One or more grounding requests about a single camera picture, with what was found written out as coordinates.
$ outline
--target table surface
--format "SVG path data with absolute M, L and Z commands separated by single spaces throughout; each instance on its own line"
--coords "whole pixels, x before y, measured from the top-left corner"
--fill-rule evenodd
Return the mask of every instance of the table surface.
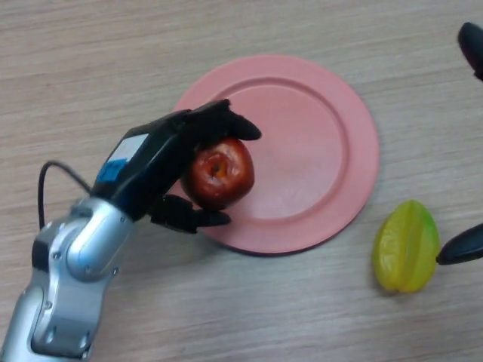
M 292 54 L 345 78 L 380 131 L 365 209 L 285 258 L 220 250 L 143 222 L 106 297 L 96 362 L 480 361 L 483 262 L 438 268 L 411 296 L 371 277 L 374 235 L 401 201 L 446 241 L 483 218 L 483 84 L 456 35 L 480 0 L 10 0 L 0 7 L 0 333 L 30 276 L 41 163 L 94 179 L 130 127 L 172 110 L 208 70 Z M 48 218 L 82 195 L 49 173 Z

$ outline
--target plate rim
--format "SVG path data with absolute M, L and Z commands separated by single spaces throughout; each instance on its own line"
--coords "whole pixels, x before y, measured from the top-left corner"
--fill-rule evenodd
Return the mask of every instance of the plate rim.
M 237 251 L 240 251 L 240 252 L 243 252 L 243 253 L 250 253 L 250 254 L 284 255 L 286 253 L 296 253 L 296 252 L 308 250 L 308 249 L 311 249 L 313 247 L 317 247 L 318 245 L 323 244 L 323 243 L 331 240 L 334 236 L 341 233 L 360 214 L 360 212 L 365 207 L 365 205 L 368 203 L 372 194 L 374 193 L 374 188 L 375 188 L 375 185 L 377 184 L 377 179 L 378 179 L 379 172 L 380 172 L 380 141 L 379 141 L 379 134 L 378 134 L 378 131 L 377 131 L 377 127 L 376 127 L 375 121 L 372 117 L 372 114 L 370 113 L 370 111 L 369 111 L 368 107 L 366 106 L 365 102 L 363 101 L 363 99 L 355 92 L 355 89 L 353 87 L 351 87 L 340 76 L 338 76 L 338 75 L 334 74 L 333 72 L 327 70 L 325 67 L 320 66 L 319 64 L 311 62 L 309 60 L 299 58 L 299 57 L 293 57 L 293 56 L 290 56 L 290 55 L 259 54 L 259 55 L 250 56 L 250 57 L 238 58 L 238 59 L 232 60 L 228 63 L 225 63 L 221 66 L 218 66 L 218 67 L 212 69 L 210 72 L 203 75 L 201 78 L 199 78 L 193 84 L 191 84 L 189 86 L 188 90 L 186 90 L 184 92 L 184 94 L 182 95 L 182 97 L 179 99 L 179 101 L 177 102 L 174 109 L 178 110 L 178 109 L 189 108 L 189 107 L 185 107 L 183 104 L 186 103 L 187 100 L 190 100 L 190 98 L 193 98 L 193 97 L 199 98 L 196 95 L 197 89 L 200 88 L 200 87 L 204 87 L 207 84 L 207 80 L 212 79 L 214 76 L 219 76 L 219 74 L 223 74 L 223 72 L 227 72 L 227 71 L 229 71 L 233 68 L 236 69 L 236 67 L 238 67 L 239 65 L 246 66 L 247 63 L 248 64 L 252 63 L 252 62 L 258 63 L 260 61 L 263 61 L 263 62 L 276 61 L 276 62 L 279 62 L 279 63 L 284 63 L 287 67 L 297 66 L 297 67 L 301 67 L 304 72 L 309 71 L 309 73 L 311 73 L 311 74 L 312 73 L 316 73 L 316 74 L 318 73 L 317 75 L 319 77 L 320 76 L 329 77 L 329 80 L 331 78 L 330 81 L 332 83 L 335 82 L 335 84 L 337 84 L 337 86 L 339 87 L 338 91 L 343 90 L 345 92 L 350 93 L 350 96 L 352 98 L 350 101 L 351 102 L 355 101 L 355 103 L 352 103 L 351 107 L 357 106 L 356 108 L 358 108 L 358 110 L 365 113 L 365 114 L 362 114 L 362 116 L 360 118 L 365 120 L 365 126 L 366 127 L 368 125 L 371 126 L 371 131 L 368 132 L 368 133 L 370 133 L 372 136 L 374 136 L 374 139 L 372 140 L 374 142 L 371 144 L 372 149 L 374 151 L 373 155 L 371 156 L 372 159 L 373 159 L 372 166 L 374 167 L 374 169 L 372 170 L 372 173 L 371 173 L 372 177 L 370 179 L 368 179 L 368 181 L 366 182 L 367 184 L 370 184 L 370 186 L 367 186 L 368 191 L 365 192 L 366 196 L 361 197 L 361 200 L 360 200 L 360 202 L 357 203 L 357 206 L 354 206 L 350 209 L 352 211 L 351 213 L 346 213 L 346 215 L 343 218 L 344 219 L 343 222 L 339 222 L 339 225 L 332 227 L 331 230 L 328 231 L 328 232 L 327 231 L 319 232 L 320 236 L 317 237 L 316 241 L 314 240 L 315 238 L 301 238 L 301 239 L 312 239 L 312 241 L 307 241 L 307 242 L 303 242 L 303 243 L 296 243 L 290 250 L 288 250 L 287 248 L 284 248 L 283 250 L 277 250 L 276 246 L 275 247 L 269 247 L 269 245 L 272 245 L 274 243 L 268 243 L 269 245 L 265 244 L 264 245 L 265 247 L 261 247 L 261 248 L 253 248 L 253 247 L 249 247 L 249 246 L 240 247 L 240 245 L 237 245 L 237 243 L 230 243 L 228 241 L 224 241 L 224 240 L 220 239 L 220 237 L 218 236 L 218 235 L 220 235 L 220 233 L 219 233 L 220 228 L 218 228 L 218 227 L 216 227 L 216 228 L 206 228 L 206 229 L 201 230 L 204 234 L 206 234 L 210 238 L 213 238 L 215 241 L 221 243 L 222 245 L 228 247 L 229 249 L 237 250 Z M 262 78 L 260 76 L 257 76 L 256 74 L 254 74 L 256 72 L 257 72 L 257 69 L 254 68 L 254 69 L 251 69 L 250 72 L 241 72 L 241 73 L 244 74 L 244 78 L 253 78 L 253 79 Z M 351 152 L 351 148 L 352 148 L 353 144 L 351 144 L 350 137 L 347 133 L 348 133 L 348 131 L 350 132 L 351 127 L 354 127 L 354 126 L 351 126 L 351 124 L 347 124 L 347 121 L 346 121 L 345 117 L 343 116 L 344 111 L 343 111 L 343 109 L 342 110 L 340 109 L 340 101 L 338 100 L 337 102 L 334 102 L 334 95 L 333 94 L 332 95 L 330 93 L 326 94 L 325 92 L 322 93 L 318 89 L 318 87 L 313 87 L 312 83 L 301 81 L 299 78 L 294 78 L 294 77 L 290 77 L 290 76 L 287 76 L 287 75 L 276 75 L 276 78 L 282 78 L 282 79 L 286 79 L 286 80 L 289 80 L 289 81 L 294 81 L 298 84 L 301 84 L 304 87 L 310 88 L 312 91 L 315 91 L 319 96 L 323 97 L 326 100 L 327 103 L 330 104 L 330 106 L 333 108 L 332 112 L 334 112 L 336 114 L 337 118 L 339 118 L 338 119 L 339 127 L 343 128 L 342 129 L 343 136 L 346 138 L 345 139 L 345 143 L 346 143 L 345 146 L 349 147 L 349 154 L 348 154 L 348 161 L 346 162 L 347 163 L 347 165 L 345 167 L 346 169 L 344 170 L 344 175 L 342 176 L 340 184 L 337 186 L 337 190 L 342 190 L 342 191 L 336 190 L 334 192 L 334 194 L 331 196 L 331 198 L 336 198 L 338 194 L 343 192 L 343 190 L 345 189 L 344 186 L 347 187 L 347 185 L 345 185 L 346 183 L 348 183 L 347 179 L 348 179 L 349 176 L 347 175 L 347 173 L 348 173 L 348 171 L 351 171 L 351 166 L 354 167 L 354 165 L 353 165 L 354 159 L 359 160 L 359 163 L 364 163 L 363 161 L 361 161 L 363 156 L 360 155 L 359 157 L 357 157 L 357 155 L 355 155 Z M 222 87 L 218 87 L 220 81 L 213 82 L 211 84 L 211 88 L 218 89 L 218 91 L 214 92 L 214 94 L 210 94 L 209 92 L 204 92 L 205 94 L 203 95 L 203 98 L 204 98 L 203 103 L 206 103 L 210 100 L 216 99 L 216 95 L 222 94 L 226 89 L 229 89 L 230 87 L 232 87 L 232 82 L 230 83 L 227 80 L 225 80 L 224 82 L 226 83 L 226 85 L 223 87 L 223 89 L 221 89 Z M 321 211 L 315 210 L 315 211 L 312 211 L 312 213 L 314 213 L 315 216 L 316 216 L 317 213 L 321 213 Z M 274 225 L 273 227 L 277 227 L 277 225 L 275 225 L 276 222 L 269 222 L 268 224 L 272 224 L 272 225 Z

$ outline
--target plate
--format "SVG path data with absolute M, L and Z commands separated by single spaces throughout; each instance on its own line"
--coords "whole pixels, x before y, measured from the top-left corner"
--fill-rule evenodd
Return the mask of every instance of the plate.
M 259 55 L 212 70 L 175 110 L 223 98 L 263 136 L 245 143 L 255 185 L 226 211 L 232 223 L 202 232 L 235 250 L 293 253 L 358 215 L 377 180 L 380 150 L 371 114 L 346 82 L 307 60 Z M 179 185 L 174 193 L 186 197 Z

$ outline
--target apple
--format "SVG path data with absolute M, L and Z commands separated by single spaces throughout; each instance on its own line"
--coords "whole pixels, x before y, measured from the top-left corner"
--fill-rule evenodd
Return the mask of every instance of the apple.
M 234 138 L 225 138 L 199 150 L 181 178 L 188 197 L 198 206 L 212 211 L 232 206 L 249 193 L 254 182 L 250 153 Z

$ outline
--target silver robotic arm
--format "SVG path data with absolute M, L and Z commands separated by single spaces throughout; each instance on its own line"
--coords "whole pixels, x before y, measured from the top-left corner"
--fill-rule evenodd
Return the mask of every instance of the silver robotic arm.
M 32 279 L 18 299 L 2 362 L 88 360 L 104 295 L 118 273 L 133 221 L 86 198 L 46 225 L 32 248 Z
M 106 290 L 118 274 L 135 223 L 144 216 L 191 234 L 231 221 L 225 213 L 195 210 L 190 201 L 167 194 L 198 148 L 224 137 L 261 137 L 257 127 L 229 106 L 228 100 L 216 101 L 129 130 L 92 188 L 67 171 L 89 196 L 47 225 L 40 196 L 44 181 L 39 177 L 41 230 L 32 246 L 32 277 L 15 306 L 0 362 L 91 358 Z

